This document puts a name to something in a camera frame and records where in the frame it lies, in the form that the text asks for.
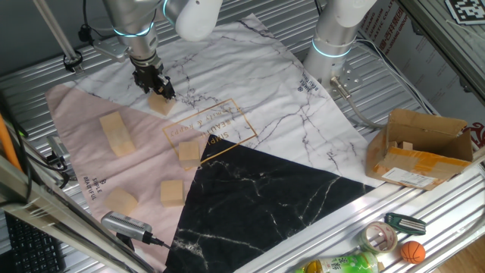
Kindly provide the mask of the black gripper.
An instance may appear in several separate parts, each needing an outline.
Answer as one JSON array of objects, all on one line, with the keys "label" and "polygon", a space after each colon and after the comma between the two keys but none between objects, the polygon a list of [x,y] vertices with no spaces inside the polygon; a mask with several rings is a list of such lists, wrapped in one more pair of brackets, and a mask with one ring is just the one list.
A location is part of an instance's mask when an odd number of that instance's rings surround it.
[{"label": "black gripper", "polygon": [[155,91],[158,95],[163,96],[167,100],[176,97],[174,88],[171,84],[171,79],[162,74],[163,64],[141,66],[133,62],[135,71],[133,72],[133,79],[135,84],[144,91],[145,94]]}]

